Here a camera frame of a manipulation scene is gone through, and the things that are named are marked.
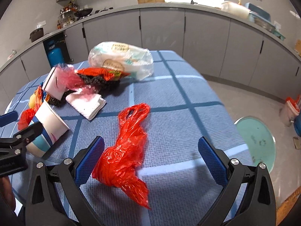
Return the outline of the person's left hand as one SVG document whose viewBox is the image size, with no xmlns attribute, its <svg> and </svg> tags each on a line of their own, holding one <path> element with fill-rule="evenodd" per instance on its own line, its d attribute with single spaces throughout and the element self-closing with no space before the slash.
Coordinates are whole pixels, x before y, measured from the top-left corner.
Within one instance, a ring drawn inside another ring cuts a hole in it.
<svg viewBox="0 0 301 226">
<path fill-rule="evenodd" d="M 13 211 L 15 211 L 16 208 L 15 196 L 12 191 L 12 186 L 8 176 L 0 178 L 0 189 L 1 189 L 1 195 L 3 196 L 4 200 L 7 202 L 9 207 Z"/>
</svg>

